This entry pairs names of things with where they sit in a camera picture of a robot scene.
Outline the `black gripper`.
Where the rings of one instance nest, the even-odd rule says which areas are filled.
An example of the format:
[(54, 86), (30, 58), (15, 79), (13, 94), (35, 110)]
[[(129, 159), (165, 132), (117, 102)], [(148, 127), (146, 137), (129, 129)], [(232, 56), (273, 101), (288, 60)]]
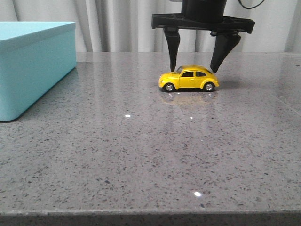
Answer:
[(164, 28), (170, 71), (174, 72), (180, 44), (178, 29), (206, 30), (217, 34), (210, 68), (216, 73), (226, 56), (240, 42), (239, 32), (251, 34), (255, 21), (224, 16), (226, 0), (184, 0), (180, 13), (153, 14), (152, 29)]

